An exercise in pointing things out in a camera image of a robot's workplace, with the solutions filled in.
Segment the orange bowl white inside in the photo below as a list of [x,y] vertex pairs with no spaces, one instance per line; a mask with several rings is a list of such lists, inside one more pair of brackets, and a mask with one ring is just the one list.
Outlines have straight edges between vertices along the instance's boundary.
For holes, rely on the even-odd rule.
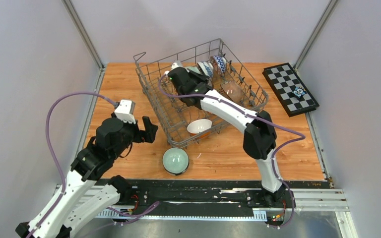
[[211,133],[212,121],[209,119],[198,119],[192,121],[187,126],[187,131],[192,136],[197,136],[198,138],[207,137]]

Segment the blue floral pattern bowl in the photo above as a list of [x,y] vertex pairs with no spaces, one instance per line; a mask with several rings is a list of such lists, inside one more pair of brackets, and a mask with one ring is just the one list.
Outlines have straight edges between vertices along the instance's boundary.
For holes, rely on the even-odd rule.
[[200,61],[197,63],[197,67],[199,68],[199,70],[205,74],[206,76],[208,76],[210,79],[212,79],[214,77],[214,69],[213,69],[213,66],[210,62],[208,61]]

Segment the clear glass bowl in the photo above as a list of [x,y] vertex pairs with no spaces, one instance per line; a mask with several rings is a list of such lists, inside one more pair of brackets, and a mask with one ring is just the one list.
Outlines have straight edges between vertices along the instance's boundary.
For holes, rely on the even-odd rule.
[[220,84],[223,91],[236,104],[241,103],[244,98],[244,92],[241,87],[234,81],[226,81]]

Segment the blue zigzag pattern bowl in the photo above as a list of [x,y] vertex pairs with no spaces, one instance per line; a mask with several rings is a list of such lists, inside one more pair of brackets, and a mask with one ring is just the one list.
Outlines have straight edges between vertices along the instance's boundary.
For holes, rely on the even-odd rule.
[[219,75],[224,75],[227,70],[227,60],[222,55],[210,57],[211,64]]

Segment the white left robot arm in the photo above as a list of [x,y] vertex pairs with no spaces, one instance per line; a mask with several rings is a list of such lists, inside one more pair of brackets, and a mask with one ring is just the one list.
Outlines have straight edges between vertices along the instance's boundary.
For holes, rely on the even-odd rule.
[[153,143],[158,126],[149,117],[142,118],[145,129],[136,122],[117,117],[105,119],[95,136],[71,164],[65,185],[54,194],[46,207],[30,222],[20,223],[15,231],[21,238],[72,238],[108,206],[128,204],[131,185],[122,176],[114,176],[100,192],[77,207],[80,198],[110,169],[114,161],[134,143]]

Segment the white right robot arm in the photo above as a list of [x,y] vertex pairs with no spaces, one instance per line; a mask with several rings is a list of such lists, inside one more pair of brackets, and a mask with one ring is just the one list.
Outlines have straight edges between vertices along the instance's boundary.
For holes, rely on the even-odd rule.
[[283,184],[274,160],[277,134],[270,114],[246,109],[222,96],[208,85],[208,77],[178,66],[164,73],[176,90],[175,98],[188,107],[196,107],[225,120],[244,136],[243,149],[255,159],[261,174],[261,188],[266,205],[276,207],[283,201]]

